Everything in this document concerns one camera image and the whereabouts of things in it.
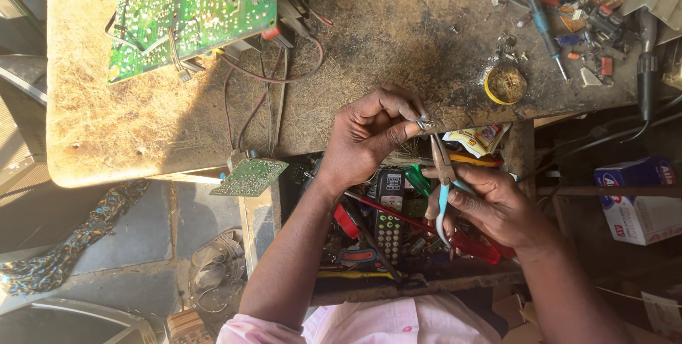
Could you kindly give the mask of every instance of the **yellow screwdriver handle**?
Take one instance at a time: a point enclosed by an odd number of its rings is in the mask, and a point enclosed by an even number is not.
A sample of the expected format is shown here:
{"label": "yellow screwdriver handle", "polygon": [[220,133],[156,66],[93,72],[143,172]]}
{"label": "yellow screwdriver handle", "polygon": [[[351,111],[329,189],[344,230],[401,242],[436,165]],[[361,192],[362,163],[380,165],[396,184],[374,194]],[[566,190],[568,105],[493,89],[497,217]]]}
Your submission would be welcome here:
{"label": "yellow screwdriver handle", "polygon": [[317,272],[317,277],[321,278],[321,279],[328,278],[328,277],[344,277],[346,279],[361,279],[364,277],[387,277],[389,279],[393,279],[393,276],[391,276],[391,274],[388,272],[362,272],[362,271],[343,271],[343,272],[319,271],[319,272]]}

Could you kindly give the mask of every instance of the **blue-handled pliers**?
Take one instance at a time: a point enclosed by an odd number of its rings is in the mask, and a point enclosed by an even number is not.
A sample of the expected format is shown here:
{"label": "blue-handled pliers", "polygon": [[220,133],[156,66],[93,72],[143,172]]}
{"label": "blue-handled pliers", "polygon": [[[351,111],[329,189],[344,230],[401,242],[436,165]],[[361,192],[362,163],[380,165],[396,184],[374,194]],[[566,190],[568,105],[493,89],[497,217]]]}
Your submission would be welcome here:
{"label": "blue-handled pliers", "polygon": [[443,142],[436,136],[431,135],[431,151],[433,154],[433,162],[436,165],[436,170],[438,171],[438,179],[440,181],[440,194],[438,197],[439,213],[436,217],[436,231],[438,231],[438,236],[445,243],[446,246],[450,246],[448,238],[445,236],[445,229],[443,228],[443,221],[445,220],[445,209],[448,207],[448,192],[450,191],[450,184],[454,184],[460,189],[469,192],[474,196],[474,192],[466,183],[457,179],[455,175],[455,170],[452,168],[452,163],[450,161],[450,156],[448,151],[445,149]]}

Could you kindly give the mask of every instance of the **hand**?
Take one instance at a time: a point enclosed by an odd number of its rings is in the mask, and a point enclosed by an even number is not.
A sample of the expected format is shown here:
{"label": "hand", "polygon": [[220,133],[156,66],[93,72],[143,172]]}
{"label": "hand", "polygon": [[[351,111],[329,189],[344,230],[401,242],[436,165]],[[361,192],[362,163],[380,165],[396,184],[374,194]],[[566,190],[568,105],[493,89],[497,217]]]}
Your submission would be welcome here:
{"label": "hand", "polygon": [[[513,249],[536,249],[557,241],[557,230],[521,192],[510,174],[463,163],[453,164],[453,168],[457,177],[480,197],[454,187],[448,194],[448,203],[483,233]],[[438,177],[435,168],[424,169],[422,174],[427,178]],[[426,217],[433,219],[439,213],[438,195],[434,200],[431,197]],[[443,226],[446,235],[452,234],[451,220],[446,218]]]}
{"label": "hand", "polygon": [[391,151],[419,133],[420,118],[428,120],[422,99],[394,84],[341,107],[316,180],[336,195],[366,181]]}

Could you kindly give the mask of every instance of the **wooden workbench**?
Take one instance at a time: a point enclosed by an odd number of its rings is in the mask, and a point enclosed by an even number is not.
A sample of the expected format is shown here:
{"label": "wooden workbench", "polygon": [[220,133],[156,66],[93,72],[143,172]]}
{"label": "wooden workbench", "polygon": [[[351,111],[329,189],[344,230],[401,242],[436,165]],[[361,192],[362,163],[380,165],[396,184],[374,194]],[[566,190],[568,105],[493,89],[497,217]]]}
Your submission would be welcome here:
{"label": "wooden workbench", "polygon": [[[207,70],[184,84],[169,67],[108,86],[111,41],[103,31],[116,5],[117,0],[48,0],[47,148],[54,181],[84,186],[224,166],[231,151],[222,88],[227,66],[212,55],[202,61]],[[532,24],[515,26],[524,9],[511,4],[311,0],[311,5],[336,25],[309,21],[325,46],[325,64],[313,78],[288,85],[278,156],[325,149],[337,108],[387,81],[419,92],[440,131],[635,102],[635,57],[616,64],[615,86],[587,88],[578,74],[582,63],[564,58],[573,77],[567,85]],[[511,106],[494,104],[482,84],[502,32],[516,36],[516,52],[530,59],[518,64],[529,82],[527,93]],[[267,43],[266,70],[275,53]],[[314,45],[301,40],[290,76],[304,73],[316,59]],[[240,63],[260,71],[257,61],[256,52],[248,51]],[[280,86],[271,88],[273,127]],[[238,73],[230,79],[233,139],[262,87]],[[245,134],[246,148],[265,151],[267,120],[261,109]]]}

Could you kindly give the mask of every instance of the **circuit board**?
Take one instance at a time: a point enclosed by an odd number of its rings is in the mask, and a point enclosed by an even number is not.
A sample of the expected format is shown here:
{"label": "circuit board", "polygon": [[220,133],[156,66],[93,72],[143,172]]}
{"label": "circuit board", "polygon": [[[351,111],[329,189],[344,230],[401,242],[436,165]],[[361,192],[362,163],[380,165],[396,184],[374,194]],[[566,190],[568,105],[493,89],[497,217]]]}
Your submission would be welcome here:
{"label": "circuit board", "polygon": [[272,28],[277,0],[119,0],[113,19],[125,42],[112,42],[109,83],[173,64],[173,45],[182,61]]}
{"label": "circuit board", "polygon": [[289,166],[279,160],[264,158],[243,159],[211,195],[260,196]]}

